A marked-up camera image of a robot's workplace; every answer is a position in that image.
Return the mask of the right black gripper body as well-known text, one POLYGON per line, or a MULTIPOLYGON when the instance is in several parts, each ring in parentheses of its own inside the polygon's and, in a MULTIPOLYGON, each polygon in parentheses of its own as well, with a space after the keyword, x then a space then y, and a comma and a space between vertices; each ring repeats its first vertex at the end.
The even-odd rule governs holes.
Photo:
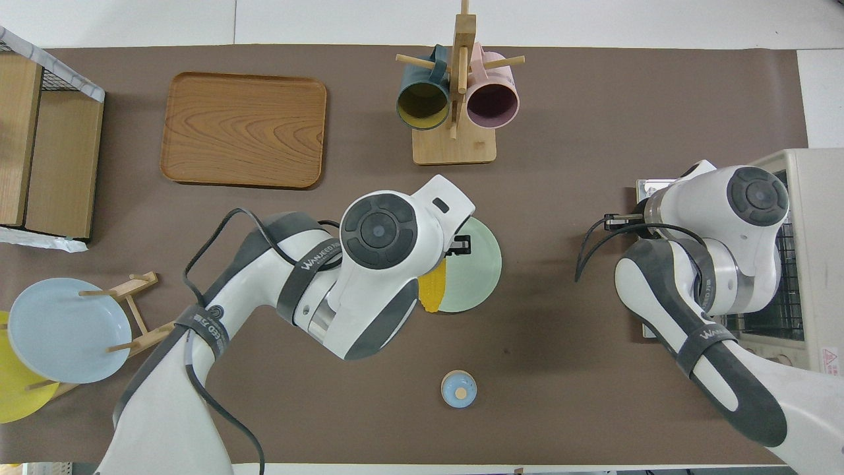
POLYGON ((635 226, 638 226, 638 229, 646 230, 648 228, 641 212, 632 214, 604 214, 604 230, 607 232, 635 228, 635 226))

